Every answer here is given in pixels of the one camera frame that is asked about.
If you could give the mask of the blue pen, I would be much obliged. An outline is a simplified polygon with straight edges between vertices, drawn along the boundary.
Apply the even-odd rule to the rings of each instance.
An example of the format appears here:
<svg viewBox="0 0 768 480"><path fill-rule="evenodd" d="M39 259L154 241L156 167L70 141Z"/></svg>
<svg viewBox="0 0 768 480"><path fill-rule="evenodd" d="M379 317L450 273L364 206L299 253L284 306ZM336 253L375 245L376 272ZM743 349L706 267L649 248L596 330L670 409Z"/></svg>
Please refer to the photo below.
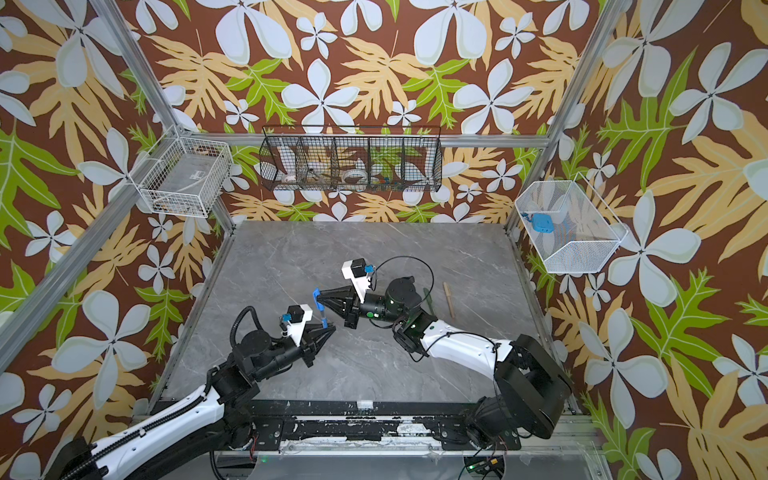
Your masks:
<svg viewBox="0 0 768 480"><path fill-rule="evenodd" d="M321 318L321 323L323 325L323 328L328 328L329 324L328 324L328 319L327 319L327 316L326 316L325 307L323 305L319 305L318 306L318 311L320 313L320 318Z"/></svg>

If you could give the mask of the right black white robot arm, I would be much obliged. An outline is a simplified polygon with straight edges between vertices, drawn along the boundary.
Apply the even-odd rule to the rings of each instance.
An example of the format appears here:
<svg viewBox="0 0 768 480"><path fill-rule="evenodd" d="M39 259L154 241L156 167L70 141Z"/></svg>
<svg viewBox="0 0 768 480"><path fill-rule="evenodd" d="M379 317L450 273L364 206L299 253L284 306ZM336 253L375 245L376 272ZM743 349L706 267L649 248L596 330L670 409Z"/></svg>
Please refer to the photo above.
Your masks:
<svg viewBox="0 0 768 480"><path fill-rule="evenodd" d="M383 295L374 293L365 279L360 287L319 290L315 299L349 328L361 318L388 322L394 340L415 362L448 360L491 379L496 395L481 398L465 420L475 444L496 438L515 444L521 429L538 438L552 437L572 383L533 337L491 339L453 327L420 306L412 277L392 280Z"/></svg>

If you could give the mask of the green pen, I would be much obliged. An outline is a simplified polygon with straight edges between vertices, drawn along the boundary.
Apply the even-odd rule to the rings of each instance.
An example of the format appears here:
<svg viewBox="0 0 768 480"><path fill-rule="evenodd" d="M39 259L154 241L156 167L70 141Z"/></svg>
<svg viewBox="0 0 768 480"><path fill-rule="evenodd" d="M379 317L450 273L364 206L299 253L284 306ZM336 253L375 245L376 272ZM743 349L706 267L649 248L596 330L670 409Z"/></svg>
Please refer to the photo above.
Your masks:
<svg viewBox="0 0 768 480"><path fill-rule="evenodd" d="M424 288L423 293L424 293L424 298L427 305L427 311L429 312L430 315L435 316L433 301L431 298L431 290L428 288Z"/></svg>

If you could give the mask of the blue pen cap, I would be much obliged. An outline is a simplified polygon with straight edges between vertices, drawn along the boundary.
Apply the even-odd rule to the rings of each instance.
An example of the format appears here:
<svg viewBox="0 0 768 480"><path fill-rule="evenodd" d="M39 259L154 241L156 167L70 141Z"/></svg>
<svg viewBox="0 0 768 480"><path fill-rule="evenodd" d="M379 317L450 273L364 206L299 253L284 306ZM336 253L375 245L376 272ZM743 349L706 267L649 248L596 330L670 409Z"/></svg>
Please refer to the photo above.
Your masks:
<svg viewBox="0 0 768 480"><path fill-rule="evenodd" d="M319 311L323 311L323 310L324 310L324 306L323 306L323 305L322 305L322 303L319 301L320 290L319 290L318 288L316 288L316 289L313 291L313 293L312 293L312 296L313 296L313 301L314 301L314 303L315 303L315 306L316 306L316 308L317 308Z"/></svg>

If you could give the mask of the beige pen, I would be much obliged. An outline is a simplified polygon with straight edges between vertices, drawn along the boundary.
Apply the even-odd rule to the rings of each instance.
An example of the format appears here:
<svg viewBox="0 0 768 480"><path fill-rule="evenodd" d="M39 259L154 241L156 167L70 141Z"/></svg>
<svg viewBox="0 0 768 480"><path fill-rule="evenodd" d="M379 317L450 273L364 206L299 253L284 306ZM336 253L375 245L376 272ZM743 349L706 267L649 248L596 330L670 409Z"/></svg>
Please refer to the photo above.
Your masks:
<svg viewBox="0 0 768 480"><path fill-rule="evenodd" d="M453 300L452 300L452 292L451 292L450 286L446 282L443 282L443 291L444 291L444 295L448 305L450 317L451 319L455 320L456 316L455 316L455 309L454 309Z"/></svg>

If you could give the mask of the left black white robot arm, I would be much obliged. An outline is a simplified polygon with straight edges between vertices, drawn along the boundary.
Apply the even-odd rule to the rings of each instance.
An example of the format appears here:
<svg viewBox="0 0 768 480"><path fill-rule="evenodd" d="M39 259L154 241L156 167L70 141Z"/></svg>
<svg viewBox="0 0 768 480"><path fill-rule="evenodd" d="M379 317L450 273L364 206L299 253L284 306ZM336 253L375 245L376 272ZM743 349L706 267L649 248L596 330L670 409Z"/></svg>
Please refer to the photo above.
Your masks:
<svg viewBox="0 0 768 480"><path fill-rule="evenodd" d="M336 331L330 322L314 322L307 305L290 306L278 324L281 334L274 337L254 307L244 308L229 331L230 354L208 370L203 385L120 433L65 444L45 478L160 478L203 453L250 442L255 417L249 408L260 382L297 361L312 366Z"/></svg>

